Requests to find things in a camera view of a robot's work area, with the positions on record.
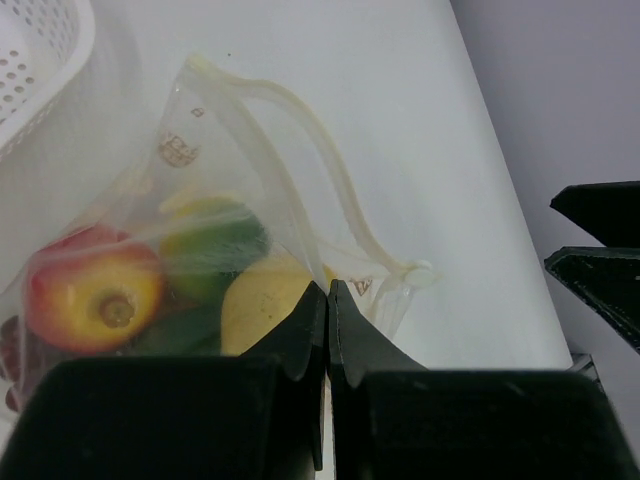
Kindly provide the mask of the yellow fake pear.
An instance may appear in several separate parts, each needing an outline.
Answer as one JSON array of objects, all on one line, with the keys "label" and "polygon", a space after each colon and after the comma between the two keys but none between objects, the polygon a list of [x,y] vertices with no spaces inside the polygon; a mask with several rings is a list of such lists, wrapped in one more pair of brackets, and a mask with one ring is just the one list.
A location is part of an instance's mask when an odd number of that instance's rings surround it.
[{"label": "yellow fake pear", "polygon": [[220,353],[240,356],[247,352],[286,319],[315,284],[306,266],[289,253],[252,263],[222,296]]}]

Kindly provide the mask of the white perforated plastic basket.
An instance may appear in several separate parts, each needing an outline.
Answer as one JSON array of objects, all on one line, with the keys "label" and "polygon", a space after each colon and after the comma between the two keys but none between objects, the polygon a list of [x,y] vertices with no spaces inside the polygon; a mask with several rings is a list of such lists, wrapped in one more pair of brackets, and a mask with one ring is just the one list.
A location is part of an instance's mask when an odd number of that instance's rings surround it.
[{"label": "white perforated plastic basket", "polygon": [[1,0],[1,156],[57,104],[95,43],[89,1]]}]

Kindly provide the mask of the red yellow fake apple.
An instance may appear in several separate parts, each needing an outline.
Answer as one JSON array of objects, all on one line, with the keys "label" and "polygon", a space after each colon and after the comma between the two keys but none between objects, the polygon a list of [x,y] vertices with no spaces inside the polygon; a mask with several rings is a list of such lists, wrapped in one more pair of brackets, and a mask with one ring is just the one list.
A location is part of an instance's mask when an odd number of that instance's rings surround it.
[{"label": "red yellow fake apple", "polygon": [[24,319],[54,347],[106,352],[148,326],[165,284],[161,262],[148,245],[98,223],[31,256],[23,281]]}]

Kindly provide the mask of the clear zip top bag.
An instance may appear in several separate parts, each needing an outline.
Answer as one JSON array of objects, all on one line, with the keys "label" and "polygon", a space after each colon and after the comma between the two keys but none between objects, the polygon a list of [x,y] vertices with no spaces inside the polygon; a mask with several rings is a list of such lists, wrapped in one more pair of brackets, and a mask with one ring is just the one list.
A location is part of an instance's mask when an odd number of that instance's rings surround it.
[{"label": "clear zip top bag", "polygon": [[242,355],[337,280],[393,336],[437,277],[381,245],[300,98],[194,55],[144,153],[2,292],[1,416],[69,360]]}]

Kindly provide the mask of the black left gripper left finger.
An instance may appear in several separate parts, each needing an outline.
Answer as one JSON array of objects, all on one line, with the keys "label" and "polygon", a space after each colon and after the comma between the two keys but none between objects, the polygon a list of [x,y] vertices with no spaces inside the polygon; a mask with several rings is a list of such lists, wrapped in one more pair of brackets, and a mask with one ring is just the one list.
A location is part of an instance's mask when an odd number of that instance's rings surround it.
[{"label": "black left gripper left finger", "polygon": [[5,479],[311,479],[323,466],[325,293],[238,357],[85,358],[36,388]]}]

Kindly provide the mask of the green fake avocado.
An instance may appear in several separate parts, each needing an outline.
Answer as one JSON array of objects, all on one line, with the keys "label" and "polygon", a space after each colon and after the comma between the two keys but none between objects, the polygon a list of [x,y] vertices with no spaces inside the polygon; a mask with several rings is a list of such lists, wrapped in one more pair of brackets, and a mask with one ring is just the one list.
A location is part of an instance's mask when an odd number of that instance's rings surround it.
[{"label": "green fake avocado", "polygon": [[271,247],[266,227],[245,204],[224,197],[187,204],[178,229],[159,243],[167,295],[158,317],[133,341],[136,355],[217,355],[222,296]]}]

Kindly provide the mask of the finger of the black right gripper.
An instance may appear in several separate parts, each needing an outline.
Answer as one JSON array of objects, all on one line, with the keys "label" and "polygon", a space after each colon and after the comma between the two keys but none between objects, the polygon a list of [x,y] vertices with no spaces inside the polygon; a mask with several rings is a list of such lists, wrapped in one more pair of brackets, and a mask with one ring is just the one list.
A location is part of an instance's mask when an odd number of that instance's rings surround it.
[{"label": "finger of the black right gripper", "polygon": [[633,349],[639,348],[639,250],[565,246],[545,270],[600,315]]},{"label": "finger of the black right gripper", "polygon": [[604,246],[639,245],[639,182],[565,187],[550,207]]}]

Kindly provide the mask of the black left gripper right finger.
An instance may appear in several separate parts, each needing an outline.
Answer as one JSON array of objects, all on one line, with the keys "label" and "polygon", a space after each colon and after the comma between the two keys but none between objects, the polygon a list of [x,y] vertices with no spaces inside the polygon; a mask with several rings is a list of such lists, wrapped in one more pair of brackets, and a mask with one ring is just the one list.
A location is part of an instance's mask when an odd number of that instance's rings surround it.
[{"label": "black left gripper right finger", "polygon": [[327,297],[339,479],[635,479],[614,411],[587,376],[429,370],[378,331],[347,287]]}]

